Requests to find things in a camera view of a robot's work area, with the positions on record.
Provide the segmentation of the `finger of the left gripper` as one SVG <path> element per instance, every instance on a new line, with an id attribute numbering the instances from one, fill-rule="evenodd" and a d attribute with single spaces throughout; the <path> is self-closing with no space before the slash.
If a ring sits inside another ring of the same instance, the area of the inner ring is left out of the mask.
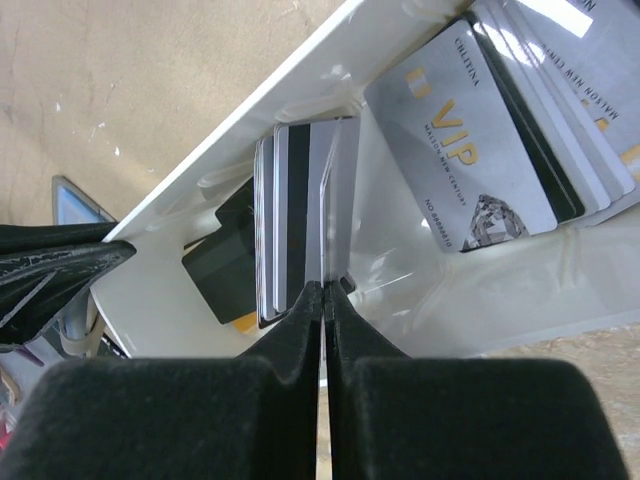
<path id="1" fill-rule="evenodd" d="M 104 240 L 115 226 L 1 226 L 3 345 L 41 336 L 74 299 L 137 253 L 126 241 Z"/>

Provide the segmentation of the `white oblong plastic tray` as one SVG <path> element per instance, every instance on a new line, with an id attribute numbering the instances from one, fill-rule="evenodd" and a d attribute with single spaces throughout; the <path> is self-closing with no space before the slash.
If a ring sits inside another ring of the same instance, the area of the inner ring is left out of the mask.
<path id="1" fill-rule="evenodd" d="M 437 246 L 365 106 L 365 86 L 434 36 L 460 1 L 342 4 L 111 232 L 136 253 L 92 289 L 133 357 L 223 357 L 260 336 L 222 325 L 182 263 L 280 122 L 361 119 L 345 253 L 358 312 L 416 357 L 468 357 L 639 318 L 639 212 L 466 254 Z"/>

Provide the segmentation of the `grey card holder wallet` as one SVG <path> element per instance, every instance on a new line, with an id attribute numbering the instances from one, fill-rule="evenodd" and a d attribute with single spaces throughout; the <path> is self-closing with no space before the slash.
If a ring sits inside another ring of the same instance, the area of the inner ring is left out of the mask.
<path id="1" fill-rule="evenodd" d="M 56 225 L 114 222 L 115 219 L 64 176 L 52 178 L 53 219 Z M 95 357 L 105 323 L 91 290 L 75 298 L 57 322 L 61 348 L 68 356 Z"/>

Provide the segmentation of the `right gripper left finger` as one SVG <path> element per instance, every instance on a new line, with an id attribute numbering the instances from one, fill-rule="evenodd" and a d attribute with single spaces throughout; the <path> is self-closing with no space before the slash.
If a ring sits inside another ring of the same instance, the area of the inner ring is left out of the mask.
<path id="1" fill-rule="evenodd" d="M 312 479 L 323 291 L 234 358 L 64 361 L 32 391 L 5 479 Z"/>

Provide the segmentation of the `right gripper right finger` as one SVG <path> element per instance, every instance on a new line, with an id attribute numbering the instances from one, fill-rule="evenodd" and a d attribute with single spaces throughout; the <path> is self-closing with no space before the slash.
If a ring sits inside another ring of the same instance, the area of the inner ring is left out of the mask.
<path id="1" fill-rule="evenodd" d="M 324 291 L 337 479 L 625 479 L 601 403 L 573 364 L 412 358 Z"/>

